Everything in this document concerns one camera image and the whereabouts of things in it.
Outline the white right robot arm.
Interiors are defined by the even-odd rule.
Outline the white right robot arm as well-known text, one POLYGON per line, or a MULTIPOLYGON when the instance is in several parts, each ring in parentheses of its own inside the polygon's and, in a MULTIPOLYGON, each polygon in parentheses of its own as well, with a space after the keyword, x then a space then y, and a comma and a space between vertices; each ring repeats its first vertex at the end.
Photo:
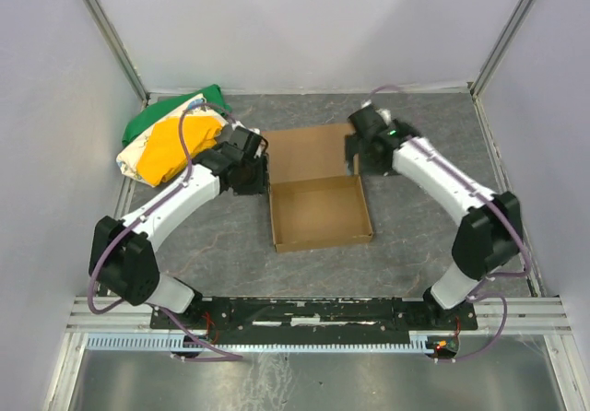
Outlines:
POLYGON ((453 262, 424 293, 436 311, 450 311, 478 297, 487 282, 527 277, 531 271, 523 238, 520 201, 473 180, 418 133, 393 126, 367 139, 345 136, 345 161, 365 153, 415 183, 435 200, 457 226, 453 262))

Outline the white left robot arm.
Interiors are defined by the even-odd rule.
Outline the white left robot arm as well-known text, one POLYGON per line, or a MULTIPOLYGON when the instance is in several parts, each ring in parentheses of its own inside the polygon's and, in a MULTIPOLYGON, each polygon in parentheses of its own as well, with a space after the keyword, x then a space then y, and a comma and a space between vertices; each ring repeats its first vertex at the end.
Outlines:
POLYGON ((240 150, 224 142, 191 159, 186 169, 150 202, 121 219, 104 217, 95 228, 87 292, 89 309, 106 313, 123 302, 183 314, 202 294, 160 272, 156 251, 196 209, 231 189, 267 189, 266 146, 240 150))

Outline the brown cardboard box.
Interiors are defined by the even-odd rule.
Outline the brown cardboard box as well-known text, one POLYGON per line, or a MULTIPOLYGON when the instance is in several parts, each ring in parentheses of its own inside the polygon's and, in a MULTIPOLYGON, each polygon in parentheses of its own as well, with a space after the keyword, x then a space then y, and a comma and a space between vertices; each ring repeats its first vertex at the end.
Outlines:
POLYGON ((367 243, 373 229, 363 185, 349 172, 349 123, 264 132, 272 237, 277 252, 367 243))

